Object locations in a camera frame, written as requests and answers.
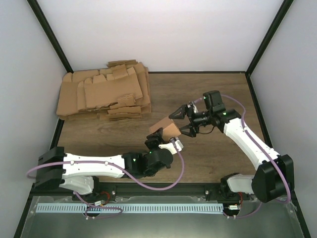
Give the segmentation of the brown cardboard box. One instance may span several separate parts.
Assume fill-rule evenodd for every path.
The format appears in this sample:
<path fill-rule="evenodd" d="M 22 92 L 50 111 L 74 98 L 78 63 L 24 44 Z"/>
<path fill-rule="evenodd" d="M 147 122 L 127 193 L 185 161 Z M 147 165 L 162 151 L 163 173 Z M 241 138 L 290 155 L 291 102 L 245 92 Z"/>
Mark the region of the brown cardboard box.
<path fill-rule="evenodd" d="M 175 122 L 169 117 L 165 117 L 156 124 L 152 125 L 149 128 L 149 131 L 150 133 L 154 133 L 160 128 L 163 129 L 162 138 L 165 142 L 168 142 L 170 139 L 181 135 L 181 131 L 179 130 Z"/>

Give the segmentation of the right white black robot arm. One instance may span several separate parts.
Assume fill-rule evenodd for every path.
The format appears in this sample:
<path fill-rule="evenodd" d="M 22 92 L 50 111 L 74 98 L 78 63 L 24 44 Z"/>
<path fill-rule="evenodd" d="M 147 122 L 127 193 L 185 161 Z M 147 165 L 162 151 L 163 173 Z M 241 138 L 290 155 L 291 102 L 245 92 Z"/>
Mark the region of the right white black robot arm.
<path fill-rule="evenodd" d="M 189 124 L 180 129 L 183 135 L 196 137 L 200 127 L 212 125 L 229 137 L 244 152 L 255 168 L 254 175 L 233 173 L 221 179 L 220 194 L 230 200 L 238 192 L 254 195 L 259 201 L 268 203 L 280 201 L 285 196 L 284 203 L 291 201 L 294 189 L 294 164 L 288 155 L 280 155 L 266 145 L 245 123 L 245 114 L 239 114 L 235 109 L 226 109 L 219 91 L 209 91 L 200 100 L 204 101 L 206 110 L 199 112 L 196 102 L 180 106 L 169 115 L 170 119 L 189 120 Z"/>

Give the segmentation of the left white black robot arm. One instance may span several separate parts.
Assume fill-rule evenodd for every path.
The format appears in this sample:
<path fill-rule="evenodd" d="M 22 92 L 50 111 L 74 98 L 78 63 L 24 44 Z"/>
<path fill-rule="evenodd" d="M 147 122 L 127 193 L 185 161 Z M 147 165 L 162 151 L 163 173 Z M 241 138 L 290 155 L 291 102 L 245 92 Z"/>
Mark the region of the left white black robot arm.
<path fill-rule="evenodd" d="M 145 145 L 148 153 L 130 152 L 109 157 L 79 156 L 65 153 L 64 147 L 54 147 L 38 159 L 34 188 L 60 187 L 96 200 L 101 194 L 96 177 L 141 179 L 171 167 L 176 154 L 173 143 L 164 142 L 161 133 L 156 132 L 147 136 Z"/>

